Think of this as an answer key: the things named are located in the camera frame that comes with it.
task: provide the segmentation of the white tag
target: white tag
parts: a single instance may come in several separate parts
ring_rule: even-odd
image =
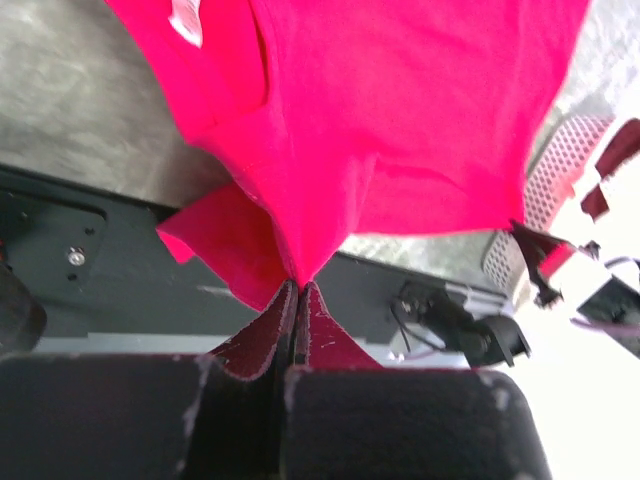
[[[171,26],[182,38],[196,47],[202,47],[202,23],[200,23],[200,0],[172,0],[169,17]]]

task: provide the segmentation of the perforated panel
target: perforated panel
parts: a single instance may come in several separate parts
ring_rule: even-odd
[[[612,119],[575,116],[554,133],[525,187],[525,224],[547,231],[581,176],[591,152]],[[515,240],[499,232],[485,255],[482,269],[502,291],[512,296],[525,263]]]

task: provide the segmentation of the red cloth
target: red cloth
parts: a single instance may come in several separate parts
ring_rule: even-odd
[[[262,309],[351,232],[522,221],[524,165],[588,0],[203,0],[202,48],[170,0],[107,0],[186,141],[235,184],[160,228]]]

